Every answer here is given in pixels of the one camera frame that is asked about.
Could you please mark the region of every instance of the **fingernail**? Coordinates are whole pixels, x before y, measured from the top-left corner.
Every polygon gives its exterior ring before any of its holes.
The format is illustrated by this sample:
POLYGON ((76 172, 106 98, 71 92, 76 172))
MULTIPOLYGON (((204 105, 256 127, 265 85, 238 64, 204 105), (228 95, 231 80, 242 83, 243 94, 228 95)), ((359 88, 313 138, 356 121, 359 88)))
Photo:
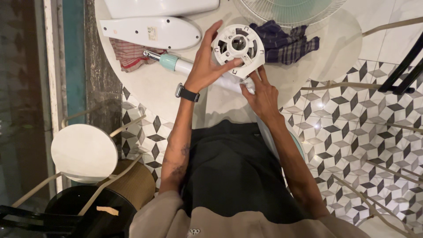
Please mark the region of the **fingernail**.
POLYGON ((236 58, 236 59, 233 60, 233 62, 235 63, 235 66, 238 66, 242 63, 242 59, 236 58))

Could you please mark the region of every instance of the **blue plaid cloth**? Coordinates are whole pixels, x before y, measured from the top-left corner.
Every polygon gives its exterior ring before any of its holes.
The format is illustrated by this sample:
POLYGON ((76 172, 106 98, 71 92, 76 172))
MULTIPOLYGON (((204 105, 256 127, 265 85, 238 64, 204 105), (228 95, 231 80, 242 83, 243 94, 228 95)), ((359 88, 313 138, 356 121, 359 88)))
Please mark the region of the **blue plaid cloth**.
POLYGON ((264 45, 265 61, 267 63, 283 63, 290 65, 311 51, 319 49, 319 37, 307 41, 306 25, 293 28, 291 34, 286 34, 274 20, 257 26, 250 24, 264 45))

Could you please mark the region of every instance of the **mint green plastic collar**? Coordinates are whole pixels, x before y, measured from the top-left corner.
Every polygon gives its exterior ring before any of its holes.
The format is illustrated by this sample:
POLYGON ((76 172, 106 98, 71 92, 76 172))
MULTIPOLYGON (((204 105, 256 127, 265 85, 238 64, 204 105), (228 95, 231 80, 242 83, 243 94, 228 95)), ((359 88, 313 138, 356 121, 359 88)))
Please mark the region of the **mint green plastic collar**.
POLYGON ((165 67, 166 69, 170 69, 175 71, 175 64, 178 60, 178 57, 169 54, 163 54, 160 56, 160 64, 165 67))

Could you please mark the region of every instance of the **black watch strap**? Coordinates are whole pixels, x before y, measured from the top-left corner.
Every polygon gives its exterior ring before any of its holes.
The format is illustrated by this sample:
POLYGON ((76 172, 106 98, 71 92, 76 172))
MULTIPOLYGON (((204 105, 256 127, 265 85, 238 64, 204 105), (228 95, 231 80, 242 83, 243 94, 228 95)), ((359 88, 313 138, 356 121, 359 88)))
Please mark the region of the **black watch strap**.
POLYGON ((198 99, 200 98, 200 94, 193 93, 191 91, 186 90, 185 88, 182 88, 179 96, 193 102, 198 102, 198 99))

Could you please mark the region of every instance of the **fan motor housing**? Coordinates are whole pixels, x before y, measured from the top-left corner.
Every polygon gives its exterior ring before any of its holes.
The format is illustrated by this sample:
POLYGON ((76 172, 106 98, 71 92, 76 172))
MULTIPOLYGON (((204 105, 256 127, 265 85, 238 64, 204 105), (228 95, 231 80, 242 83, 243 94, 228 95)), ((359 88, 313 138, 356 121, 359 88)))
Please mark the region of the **fan motor housing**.
POLYGON ((230 25, 220 31, 214 40, 213 52, 215 61, 220 65, 241 58, 243 63, 229 71, 240 78, 246 78, 265 63, 263 43, 257 33, 246 25, 230 25))

